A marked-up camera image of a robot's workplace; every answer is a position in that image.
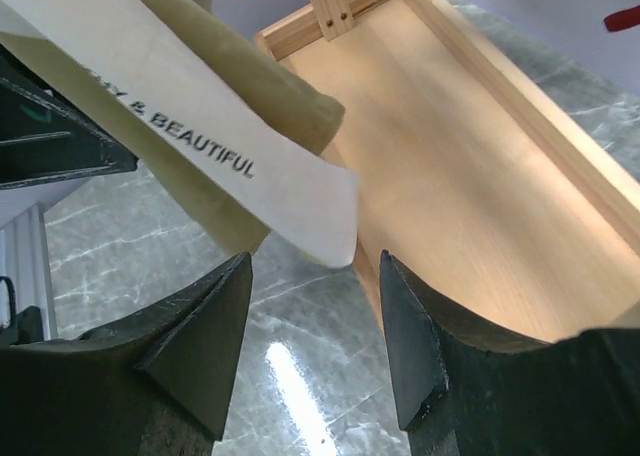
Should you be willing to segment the tan underwear with white waistband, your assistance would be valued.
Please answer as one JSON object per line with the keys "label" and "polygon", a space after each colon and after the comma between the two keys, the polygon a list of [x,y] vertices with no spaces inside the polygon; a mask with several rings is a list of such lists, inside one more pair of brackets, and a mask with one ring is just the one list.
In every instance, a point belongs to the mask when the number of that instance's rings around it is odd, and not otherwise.
{"label": "tan underwear with white waistband", "polygon": [[322,158],[344,106],[193,0],[1,0],[1,41],[226,252],[277,233],[352,263],[357,178]]}

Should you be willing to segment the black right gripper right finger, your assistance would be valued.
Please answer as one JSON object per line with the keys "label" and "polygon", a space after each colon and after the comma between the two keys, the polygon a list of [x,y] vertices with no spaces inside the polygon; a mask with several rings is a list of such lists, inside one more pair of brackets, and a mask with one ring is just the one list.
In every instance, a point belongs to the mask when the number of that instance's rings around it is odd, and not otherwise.
{"label": "black right gripper right finger", "polygon": [[546,343],[380,257],[384,336],[414,455],[635,455],[639,333],[595,328]]}

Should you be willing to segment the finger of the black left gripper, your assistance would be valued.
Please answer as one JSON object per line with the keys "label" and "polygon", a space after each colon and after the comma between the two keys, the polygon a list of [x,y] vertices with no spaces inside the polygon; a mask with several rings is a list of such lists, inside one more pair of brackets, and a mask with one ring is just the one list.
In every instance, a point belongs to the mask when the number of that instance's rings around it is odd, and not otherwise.
{"label": "finger of the black left gripper", "polygon": [[1,49],[1,188],[131,172],[138,158]]}

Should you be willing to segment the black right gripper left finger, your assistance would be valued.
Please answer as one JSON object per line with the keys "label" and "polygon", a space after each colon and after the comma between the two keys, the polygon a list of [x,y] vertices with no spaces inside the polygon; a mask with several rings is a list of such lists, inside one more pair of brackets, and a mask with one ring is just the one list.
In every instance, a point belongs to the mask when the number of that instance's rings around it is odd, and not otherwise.
{"label": "black right gripper left finger", "polygon": [[5,455],[208,455],[224,434],[253,271],[231,257],[185,288],[74,339],[1,332]]}

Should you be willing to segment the wooden drying rack frame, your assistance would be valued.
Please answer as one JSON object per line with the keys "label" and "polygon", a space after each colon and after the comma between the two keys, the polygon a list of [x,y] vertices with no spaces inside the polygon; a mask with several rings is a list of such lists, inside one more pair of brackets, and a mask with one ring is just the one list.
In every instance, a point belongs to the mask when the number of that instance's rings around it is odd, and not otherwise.
{"label": "wooden drying rack frame", "polygon": [[255,41],[345,106],[373,311],[388,251],[537,339],[638,325],[638,182],[447,0],[310,0]]}

